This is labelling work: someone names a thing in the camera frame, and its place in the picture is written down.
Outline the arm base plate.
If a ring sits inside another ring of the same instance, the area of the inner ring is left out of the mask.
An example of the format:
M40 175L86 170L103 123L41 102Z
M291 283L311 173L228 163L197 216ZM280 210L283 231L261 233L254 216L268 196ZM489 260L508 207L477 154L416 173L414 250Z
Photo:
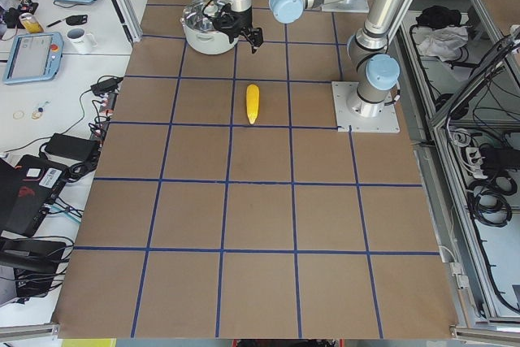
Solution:
M358 82L332 81L331 90L338 132L399 133L397 113L390 91L380 103L358 96Z

